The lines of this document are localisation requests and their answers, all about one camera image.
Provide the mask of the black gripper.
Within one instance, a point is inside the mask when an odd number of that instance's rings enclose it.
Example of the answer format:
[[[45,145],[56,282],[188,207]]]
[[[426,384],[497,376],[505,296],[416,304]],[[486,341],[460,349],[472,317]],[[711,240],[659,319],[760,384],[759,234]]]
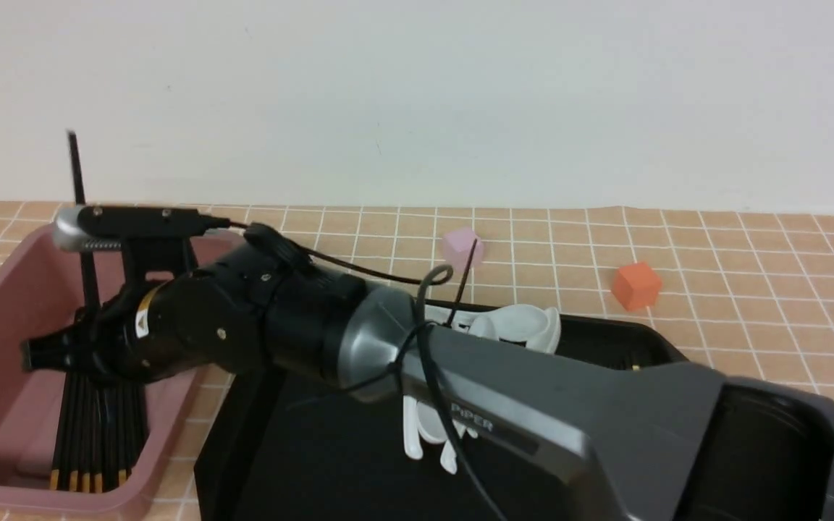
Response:
[[[24,373],[77,372],[101,383],[153,383],[205,364],[264,368],[265,307],[280,263],[248,242],[198,265],[190,240],[122,246],[125,283],[84,326],[20,344]]]

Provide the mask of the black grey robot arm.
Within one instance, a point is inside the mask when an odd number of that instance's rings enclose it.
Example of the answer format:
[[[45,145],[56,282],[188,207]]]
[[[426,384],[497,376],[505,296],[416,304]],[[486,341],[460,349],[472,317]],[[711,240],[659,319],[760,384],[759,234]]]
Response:
[[[128,279],[26,340],[23,369],[108,384],[275,366],[361,402],[423,400],[559,479],[586,519],[834,520],[832,400],[689,360],[613,370],[480,339],[428,320],[424,295],[310,254],[246,235],[172,280]]]

